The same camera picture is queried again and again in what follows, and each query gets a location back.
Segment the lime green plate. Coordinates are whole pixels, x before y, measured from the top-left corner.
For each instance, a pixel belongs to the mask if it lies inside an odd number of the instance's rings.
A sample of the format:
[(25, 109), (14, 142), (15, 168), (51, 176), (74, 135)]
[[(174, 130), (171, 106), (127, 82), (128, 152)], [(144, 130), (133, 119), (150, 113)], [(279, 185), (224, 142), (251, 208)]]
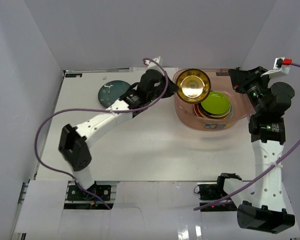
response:
[(200, 103), (203, 111), (213, 117), (223, 117), (230, 112), (231, 103), (226, 95), (221, 92), (211, 91)]

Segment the dark blue ceramic plate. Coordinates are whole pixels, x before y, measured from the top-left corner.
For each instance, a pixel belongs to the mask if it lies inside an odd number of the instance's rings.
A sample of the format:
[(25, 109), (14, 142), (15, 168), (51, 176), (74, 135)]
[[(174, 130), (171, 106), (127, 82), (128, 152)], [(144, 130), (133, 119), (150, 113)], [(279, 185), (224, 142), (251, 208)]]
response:
[(105, 108), (110, 107), (130, 86), (128, 82), (123, 80), (113, 80), (105, 83), (98, 91), (100, 104)]

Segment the yellow patterned plate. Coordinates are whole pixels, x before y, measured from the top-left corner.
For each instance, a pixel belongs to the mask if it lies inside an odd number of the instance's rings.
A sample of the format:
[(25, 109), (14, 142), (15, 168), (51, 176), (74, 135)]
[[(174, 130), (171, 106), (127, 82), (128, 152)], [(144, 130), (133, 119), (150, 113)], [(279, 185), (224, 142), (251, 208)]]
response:
[(177, 96), (188, 104), (198, 104), (205, 100), (211, 91), (209, 76), (198, 68), (182, 70), (174, 80), (178, 86)]

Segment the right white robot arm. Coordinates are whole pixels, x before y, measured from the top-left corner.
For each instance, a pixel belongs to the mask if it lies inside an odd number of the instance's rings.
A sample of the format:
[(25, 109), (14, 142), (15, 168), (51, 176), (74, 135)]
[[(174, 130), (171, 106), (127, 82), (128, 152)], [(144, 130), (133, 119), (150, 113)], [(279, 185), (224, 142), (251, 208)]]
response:
[(259, 66), (251, 70), (230, 69), (232, 88), (247, 95), (253, 106), (248, 130), (255, 158), (255, 174), (272, 170), (255, 183), (254, 193), (243, 190), (231, 197), (237, 207), (237, 223), (242, 229), (271, 234), (295, 225), (295, 216), (286, 210), (282, 189), (282, 156), (286, 141), (283, 115), (290, 108), (294, 89), (287, 83), (269, 85), (268, 71)]

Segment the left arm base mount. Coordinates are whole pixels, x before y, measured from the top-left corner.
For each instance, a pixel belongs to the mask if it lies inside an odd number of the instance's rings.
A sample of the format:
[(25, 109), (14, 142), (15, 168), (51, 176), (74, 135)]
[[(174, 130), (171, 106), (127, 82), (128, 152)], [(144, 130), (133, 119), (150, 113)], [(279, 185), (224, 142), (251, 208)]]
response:
[(76, 182), (68, 184), (64, 206), (65, 210), (111, 210), (114, 206), (116, 188), (110, 184), (92, 185), (82, 190)]

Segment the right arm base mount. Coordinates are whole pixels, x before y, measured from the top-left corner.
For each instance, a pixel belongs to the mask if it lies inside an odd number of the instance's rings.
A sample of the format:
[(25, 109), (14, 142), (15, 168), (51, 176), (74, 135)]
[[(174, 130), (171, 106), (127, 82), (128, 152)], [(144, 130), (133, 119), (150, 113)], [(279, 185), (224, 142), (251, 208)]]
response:
[[(199, 205), (203, 206), (217, 199), (220, 199), (227, 194), (223, 190), (219, 190), (216, 183), (213, 184), (198, 184), (193, 189), (194, 194), (199, 196)], [(230, 198), (222, 202), (203, 208), (201, 212), (233, 212), (237, 211), (236, 205)]]

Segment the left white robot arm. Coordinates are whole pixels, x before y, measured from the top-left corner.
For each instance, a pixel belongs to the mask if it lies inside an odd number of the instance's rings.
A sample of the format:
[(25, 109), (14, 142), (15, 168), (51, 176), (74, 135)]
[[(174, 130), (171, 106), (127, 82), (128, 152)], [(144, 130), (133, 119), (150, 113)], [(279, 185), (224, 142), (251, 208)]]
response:
[(72, 170), (80, 196), (89, 200), (96, 193), (95, 180), (89, 168), (92, 161), (90, 148), (96, 141), (145, 111), (157, 98), (169, 98), (178, 89), (167, 75), (155, 69), (147, 70), (140, 81), (130, 85), (105, 113), (76, 126), (67, 124), (62, 128), (58, 150)]

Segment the red and teal plate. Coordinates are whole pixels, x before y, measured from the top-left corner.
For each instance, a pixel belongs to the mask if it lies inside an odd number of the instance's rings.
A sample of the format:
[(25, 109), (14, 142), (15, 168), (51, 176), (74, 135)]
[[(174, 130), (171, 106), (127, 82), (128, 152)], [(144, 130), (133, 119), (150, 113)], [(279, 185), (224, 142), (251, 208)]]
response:
[(229, 109), (225, 113), (209, 113), (206, 111), (200, 103), (193, 106), (193, 110), (196, 116), (200, 118), (213, 119), (213, 120), (222, 120), (222, 119), (231, 119), (233, 116), (233, 107), (230, 104)]

